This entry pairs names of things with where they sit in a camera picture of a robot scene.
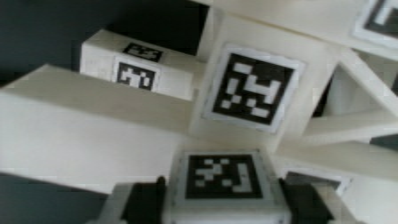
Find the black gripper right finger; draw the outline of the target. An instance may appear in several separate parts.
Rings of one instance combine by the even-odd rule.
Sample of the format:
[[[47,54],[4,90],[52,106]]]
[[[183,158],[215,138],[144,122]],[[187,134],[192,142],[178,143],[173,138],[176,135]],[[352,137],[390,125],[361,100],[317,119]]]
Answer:
[[[288,207],[290,224],[359,224],[331,186],[290,184],[279,180]]]

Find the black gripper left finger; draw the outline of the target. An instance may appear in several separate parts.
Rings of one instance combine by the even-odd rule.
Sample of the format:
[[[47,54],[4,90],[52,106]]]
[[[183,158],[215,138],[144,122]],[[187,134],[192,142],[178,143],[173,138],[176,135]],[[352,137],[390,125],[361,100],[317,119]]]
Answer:
[[[95,224],[162,224],[166,178],[121,183],[109,195]]]

